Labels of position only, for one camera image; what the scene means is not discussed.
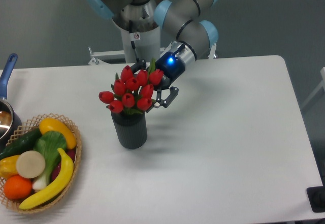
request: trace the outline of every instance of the tulip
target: tulip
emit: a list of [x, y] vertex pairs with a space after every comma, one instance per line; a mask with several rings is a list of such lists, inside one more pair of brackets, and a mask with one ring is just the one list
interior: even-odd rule
[[121, 101], [112, 101], [109, 106], [107, 106], [111, 112], [120, 113], [123, 110], [123, 103]]
[[143, 98], [151, 98], [153, 94], [153, 85], [147, 84], [146, 86], [144, 86], [141, 89], [140, 94], [142, 95]]
[[140, 87], [137, 79], [135, 79], [135, 78], [130, 78], [129, 80], [127, 80], [125, 85], [126, 85], [126, 88], [131, 91], [138, 90]]
[[140, 86], [145, 86], [148, 82], [148, 72], [146, 70], [139, 71], [137, 81], [139, 82]]
[[158, 85], [163, 78], [164, 72], [160, 69], [155, 70], [149, 75], [149, 81], [154, 86]]
[[114, 93], [122, 96], [123, 94], [125, 94], [125, 91], [126, 91], [126, 86], [125, 86], [124, 82], [121, 79], [115, 80]]
[[123, 68], [121, 72], [121, 80], [125, 83], [128, 79], [133, 77], [133, 72], [129, 65]]
[[103, 91], [103, 92], [100, 92], [99, 98], [105, 104], [109, 104], [114, 100], [114, 94], [109, 91]]
[[150, 108], [152, 104], [152, 100], [150, 98], [141, 98], [137, 102], [137, 107], [140, 110], [146, 111]]
[[122, 97], [122, 103], [125, 107], [133, 107], [134, 104], [136, 103], [134, 100], [134, 96], [131, 93], [125, 93]]

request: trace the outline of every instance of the bok choy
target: bok choy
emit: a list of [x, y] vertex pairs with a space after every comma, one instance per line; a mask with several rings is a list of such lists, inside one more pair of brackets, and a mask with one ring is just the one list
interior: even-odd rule
[[51, 174], [60, 162], [58, 148], [67, 149], [67, 142], [63, 134], [56, 131], [48, 131], [38, 139], [34, 150], [41, 153], [45, 158], [45, 169], [43, 173], [34, 179], [32, 188], [40, 191], [50, 184]]

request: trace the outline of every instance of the yellow bell pepper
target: yellow bell pepper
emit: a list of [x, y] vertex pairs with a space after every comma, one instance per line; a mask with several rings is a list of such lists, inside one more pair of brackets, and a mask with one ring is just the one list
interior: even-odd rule
[[14, 155], [0, 161], [0, 177], [8, 179], [12, 176], [18, 175], [16, 169], [16, 162], [18, 158], [19, 155]]
[[73, 161], [62, 148], [58, 148], [57, 151], [61, 155], [61, 170], [59, 175], [47, 187], [21, 202], [19, 205], [20, 209], [30, 210], [49, 201], [58, 195], [70, 182], [74, 168]]
[[61, 121], [55, 118], [45, 118], [40, 122], [40, 131], [45, 134], [48, 131], [57, 131], [62, 133], [67, 142], [68, 149], [74, 149], [77, 146], [76, 137], [70, 129]]

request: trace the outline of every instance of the saucepan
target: saucepan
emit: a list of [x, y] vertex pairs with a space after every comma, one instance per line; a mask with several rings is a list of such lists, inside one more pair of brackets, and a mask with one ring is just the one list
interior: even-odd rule
[[12, 70], [18, 59], [17, 54], [11, 54], [0, 77], [0, 152], [6, 146], [10, 136], [14, 134], [21, 120], [7, 102], [7, 86]]

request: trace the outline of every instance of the orange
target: orange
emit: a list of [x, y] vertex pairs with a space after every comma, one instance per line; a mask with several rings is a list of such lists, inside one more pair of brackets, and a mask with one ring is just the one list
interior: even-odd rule
[[11, 200], [23, 199], [29, 196], [32, 186], [31, 180], [16, 175], [7, 179], [4, 194]]

